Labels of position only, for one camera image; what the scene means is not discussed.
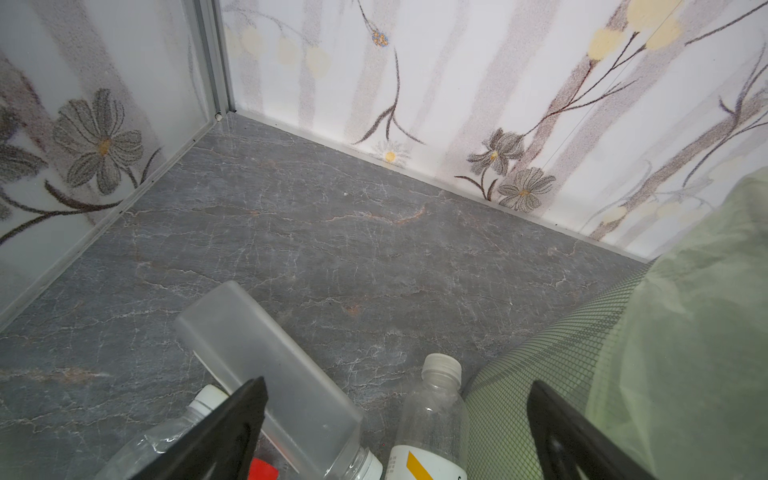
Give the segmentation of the clear water bottle red cap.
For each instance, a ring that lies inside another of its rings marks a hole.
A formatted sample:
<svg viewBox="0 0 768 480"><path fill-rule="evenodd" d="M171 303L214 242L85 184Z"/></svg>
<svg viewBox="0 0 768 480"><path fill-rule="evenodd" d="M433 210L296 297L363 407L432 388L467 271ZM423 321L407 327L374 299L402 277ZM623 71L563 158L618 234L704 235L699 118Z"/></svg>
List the clear water bottle red cap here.
<svg viewBox="0 0 768 480"><path fill-rule="evenodd" d="M228 395L213 385L206 385L188 405L185 413L139 434L122 447L97 473L95 479L130 479L170 449L207 415L220 406Z"/></svg>

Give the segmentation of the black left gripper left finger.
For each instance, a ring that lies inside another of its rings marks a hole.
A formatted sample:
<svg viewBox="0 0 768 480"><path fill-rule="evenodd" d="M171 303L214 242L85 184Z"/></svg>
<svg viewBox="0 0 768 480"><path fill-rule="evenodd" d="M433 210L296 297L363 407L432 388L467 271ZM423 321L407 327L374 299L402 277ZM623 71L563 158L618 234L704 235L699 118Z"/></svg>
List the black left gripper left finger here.
<svg viewBox="0 0 768 480"><path fill-rule="evenodd" d="M267 402L265 380L246 381L133 479L245 479Z"/></svg>

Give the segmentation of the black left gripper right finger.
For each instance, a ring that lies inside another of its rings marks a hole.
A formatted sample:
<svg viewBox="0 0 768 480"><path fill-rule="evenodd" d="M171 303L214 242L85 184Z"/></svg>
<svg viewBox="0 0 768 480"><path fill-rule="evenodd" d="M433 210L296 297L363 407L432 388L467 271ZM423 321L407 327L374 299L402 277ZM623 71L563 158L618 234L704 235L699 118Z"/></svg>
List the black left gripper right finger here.
<svg viewBox="0 0 768 480"><path fill-rule="evenodd" d="M545 479L652 477L545 382L532 383L526 411Z"/></svg>

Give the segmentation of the clear square plastic bottle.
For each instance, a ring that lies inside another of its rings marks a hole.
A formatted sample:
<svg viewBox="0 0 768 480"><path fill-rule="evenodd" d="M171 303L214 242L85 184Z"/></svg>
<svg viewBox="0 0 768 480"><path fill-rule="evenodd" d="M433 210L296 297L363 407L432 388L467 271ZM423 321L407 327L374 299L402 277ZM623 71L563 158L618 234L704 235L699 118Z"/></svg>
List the clear square plastic bottle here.
<svg viewBox="0 0 768 480"><path fill-rule="evenodd" d="M361 441L362 410L239 284L204 295L176 328L228 393L264 379L262 432L301 478L381 478L382 463Z"/></svg>

